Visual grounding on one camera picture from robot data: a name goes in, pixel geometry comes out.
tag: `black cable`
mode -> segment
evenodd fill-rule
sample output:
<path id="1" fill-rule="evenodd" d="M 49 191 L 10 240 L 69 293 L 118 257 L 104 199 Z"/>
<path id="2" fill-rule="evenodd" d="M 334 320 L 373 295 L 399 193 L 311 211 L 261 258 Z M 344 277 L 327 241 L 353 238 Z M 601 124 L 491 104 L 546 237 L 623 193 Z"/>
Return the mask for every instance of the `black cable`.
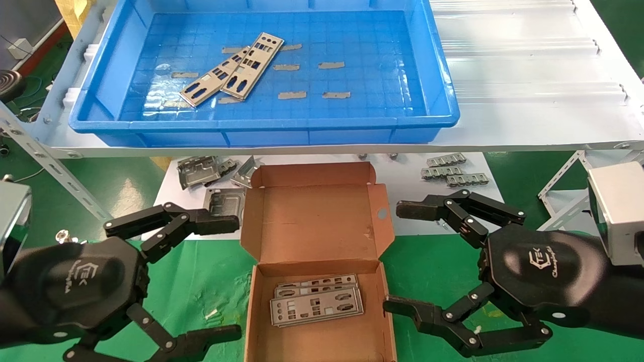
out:
<path id="1" fill-rule="evenodd" d="M 23 52 L 25 52 L 25 53 L 27 53 L 27 54 L 29 54 L 29 55 L 33 55 L 33 53 L 32 53 L 32 52 L 27 52 L 26 50 L 19 48 L 19 47 L 18 47 L 18 45 L 16 45 L 16 44 L 12 43 L 9 39 L 7 39 L 6 37 L 3 37 L 1 34 L 0 34 L 0 38 L 4 39 L 4 40 L 5 40 L 6 42 L 8 42 L 9 44 L 11 44 L 11 45 L 15 46 L 18 50 L 22 50 Z"/>

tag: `green mat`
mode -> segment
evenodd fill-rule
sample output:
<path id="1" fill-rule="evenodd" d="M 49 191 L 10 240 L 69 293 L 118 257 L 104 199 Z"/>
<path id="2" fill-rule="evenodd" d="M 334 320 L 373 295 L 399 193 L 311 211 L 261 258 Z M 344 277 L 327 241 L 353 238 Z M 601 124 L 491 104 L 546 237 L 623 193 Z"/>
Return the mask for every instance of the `green mat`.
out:
<path id="1" fill-rule="evenodd" d="M 456 235 L 398 237 L 382 257 L 392 294 L 442 306 L 477 285 L 477 259 L 478 252 Z M 253 264 L 236 240 L 184 242 L 150 267 L 152 282 L 144 306 L 173 335 L 233 323 L 245 328 Z M 465 360 L 443 340 L 417 333 L 410 319 L 396 316 L 393 322 L 400 362 Z M 485 331 L 518 323 L 488 304 L 466 325 L 471 329 L 480 325 Z M 644 361 L 644 341 L 586 329 L 553 330 L 553 338 L 538 350 L 472 359 Z M 0 351 L 0 361 L 59 362 L 72 344 L 9 348 Z M 139 362 L 149 358 L 156 347 L 131 323 L 111 340 L 100 343 L 97 350 Z M 213 346 L 204 361 L 243 361 L 243 340 Z"/>

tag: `metal frame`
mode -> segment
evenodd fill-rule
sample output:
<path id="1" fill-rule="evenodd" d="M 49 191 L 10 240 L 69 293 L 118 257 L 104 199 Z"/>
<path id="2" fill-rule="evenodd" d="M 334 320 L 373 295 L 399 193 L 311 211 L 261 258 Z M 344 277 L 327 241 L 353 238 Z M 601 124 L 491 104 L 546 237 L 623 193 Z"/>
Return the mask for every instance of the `metal frame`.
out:
<path id="1" fill-rule="evenodd" d="M 43 145 L 32 139 L 24 130 L 18 118 L 0 102 L 0 125 L 11 138 L 38 162 L 58 183 L 76 198 L 92 215 L 102 222 L 112 219 L 92 194 L 56 158 L 53 158 Z"/>
<path id="2" fill-rule="evenodd" d="M 554 185 L 563 177 L 563 175 L 573 166 L 577 161 L 581 162 L 583 168 L 586 171 L 597 167 L 598 165 L 593 165 L 590 156 L 593 151 L 577 151 L 575 152 L 566 163 L 557 171 L 557 173 L 548 181 L 545 187 L 537 194 L 539 200 L 544 203 L 545 208 L 550 214 L 550 219 L 541 225 L 537 230 L 539 231 L 552 231 L 563 229 L 567 222 L 572 220 L 575 216 L 579 215 L 582 211 L 588 210 L 589 208 L 589 197 L 588 189 L 585 189 L 585 192 L 580 193 L 573 200 L 568 202 L 563 208 L 555 210 L 551 203 L 548 201 L 549 192 L 552 190 Z M 609 162 L 609 164 L 620 164 L 624 162 L 639 162 L 639 164 L 644 164 L 644 151 L 631 151 L 626 156 L 615 162 Z"/>

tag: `small metal part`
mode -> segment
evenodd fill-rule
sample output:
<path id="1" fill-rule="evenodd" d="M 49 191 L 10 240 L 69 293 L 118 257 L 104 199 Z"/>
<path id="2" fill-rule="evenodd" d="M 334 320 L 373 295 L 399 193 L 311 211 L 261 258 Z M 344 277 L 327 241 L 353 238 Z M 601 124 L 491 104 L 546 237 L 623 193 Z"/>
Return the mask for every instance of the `small metal part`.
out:
<path id="1" fill-rule="evenodd" d="M 484 173 L 447 176 L 447 186 L 449 187 L 487 185 L 488 183 L 489 179 Z"/>
<path id="2" fill-rule="evenodd" d="M 229 158 L 226 161 L 217 163 L 217 171 L 219 171 L 219 175 L 221 177 L 224 177 L 225 175 L 233 172 L 237 168 L 237 166 L 237 162 Z"/>
<path id="3" fill-rule="evenodd" d="M 323 285 L 321 287 L 275 288 L 275 298 L 284 298 L 284 297 L 290 297 L 290 296 L 302 296 L 302 295 L 305 295 L 305 294 L 322 293 L 322 292 L 335 291 L 335 290 L 338 290 L 338 289 L 345 289 L 345 288 L 352 288 L 352 287 L 358 288 L 358 284 L 351 283 L 351 284 Z"/>
<path id="4" fill-rule="evenodd" d="M 273 69 L 294 71 L 294 70 L 299 70 L 299 64 L 275 64 L 273 66 Z"/>
<path id="5" fill-rule="evenodd" d="M 234 72 L 224 82 L 222 92 L 245 100 L 282 44 L 284 39 L 269 33 L 261 33 Z"/>
<path id="6" fill-rule="evenodd" d="M 357 283 L 357 282 L 358 282 L 358 279 L 356 278 L 355 274 L 344 274 L 344 275 L 327 276 L 326 278 L 320 278 L 320 279 L 290 281 L 288 283 L 279 283 L 277 285 L 277 288 L 317 287 L 317 286 L 322 286 L 322 285 L 353 284 L 353 283 Z"/>
<path id="7" fill-rule="evenodd" d="M 344 68 L 345 62 L 322 62 L 317 65 L 319 69 L 338 69 Z"/>
<path id="8" fill-rule="evenodd" d="M 306 97 L 306 91 L 283 91 L 278 94 L 278 99 L 300 99 Z"/>
<path id="9" fill-rule="evenodd" d="M 221 97 L 219 98 L 219 100 L 217 100 L 217 103 L 219 104 L 230 104 L 230 103 L 239 103 L 239 102 L 241 102 L 241 100 L 235 97 Z"/>
<path id="10" fill-rule="evenodd" d="M 191 108 L 192 106 L 184 100 L 167 100 L 163 103 L 163 107 L 169 108 Z"/>
<path id="11" fill-rule="evenodd" d="M 243 219 L 246 189 L 208 189 L 205 193 L 204 209 L 213 216 L 235 215 Z"/>
<path id="12" fill-rule="evenodd" d="M 193 71 L 175 71 L 172 73 L 172 78 L 197 78 L 199 73 Z"/>
<path id="13" fill-rule="evenodd" d="M 215 156 L 187 158 L 179 161 L 176 169 L 179 170 L 179 183 L 184 190 L 189 186 L 217 181 L 222 177 Z"/>
<path id="14" fill-rule="evenodd" d="M 242 50 L 244 50 L 243 46 L 240 46 L 240 47 L 224 46 L 222 48 L 222 54 L 235 54 L 235 53 L 239 53 Z"/>
<path id="15" fill-rule="evenodd" d="M 297 50 L 297 49 L 301 49 L 301 48 L 302 48 L 302 44 L 285 45 L 285 46 L 282 46 L 280 51 L 285 52 L 287 50 Z"/>
<path id="16" fill-rule="evenodd" d="M 217 93 L 225 84 L 228 83 L 232 74 L 237 69 L 239 63 L 250 52 L 250 47 L 245 47 L 238 51 L 232 57 L 226 59 L 217 67 L 201 76 L 199 79 L 185 87 L 179 95 L 188 104 L 197 107 L 213 94 Z"/>
<path id="17" fill-rule="evenodd" d="M 363 312 L 360 290 L 355 287 L 270 301 L 272 325 L 279 327 L 355 316 Z"/>
<path id="18" fill-rule="evenodd" d="M 78 238 L 76 238 L 76 237 L 72 237 L 72 236 L 70 235 L 69 230 L 60 230 L 58 233 L 56 233 L 56 237 L 55 237 L 55 239 L 56 239 L 56 241 L 57 241 L 59 244 L 62 244 L 62 243 L 79 243 L 79 244 L 84 244 L 84 243 L 86 243 L 86 242 L 87 242 L 87 240 L 79 241 L 79 239 L 78 239 Z"/>
<path id="19" fill-rule="evenodd" d="M 462 153 L 452 153 L 450 155 L 444 155 L 444 156 L 427 159 L 427 166 L 430 166 L 430 167 L 453 166 L 457 164 L 464 164 L 465 161 L 467 161 L 467 159 Z"/>
<path id="20" fill-rule="evenodd" d="M 322 98 L 327 99 L 347 99 L 351 97 L 350 91 L 326 91 L 322 94 Z"/>
<path id="21" fill-rule="evenodd" d="M 437 180 L 439 178 L 446 178 L 447 176 L 462 174 L 463 170 L 459 166 L 431 167 L 421 170 L 421 178 L 423 180 Z"/>
<path id="22" fill-rule="evenodd" d="M 260 166 L 262 165 L 261 162 L 255 161 L 255 158 L 253 156 L 250 156 L 249 159 L 244 162 L 241 167 L 239 167 L 239 170 L 237 170 L 237 173 L 235 173 L 232 178 L 231 182 L 233 184 L 236 184 L 238 186 L 243 186 L 243 187 L 248 187 L 249 189 L 252 187 L 251 186 L 251 176 L 252 173 L 255 172 Z"/>

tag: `stack of metal plates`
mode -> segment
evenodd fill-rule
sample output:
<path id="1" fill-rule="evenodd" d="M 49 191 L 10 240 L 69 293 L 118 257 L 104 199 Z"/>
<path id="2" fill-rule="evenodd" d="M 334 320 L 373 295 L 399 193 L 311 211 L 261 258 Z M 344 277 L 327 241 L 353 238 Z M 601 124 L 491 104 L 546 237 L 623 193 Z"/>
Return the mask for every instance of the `stack of metal plates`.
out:
<path id="1" fill-rule="evenodd" d="M 355 274 L 280 283 L 270 301 L 270 320 L 289 327 L 364 313 Z"/>

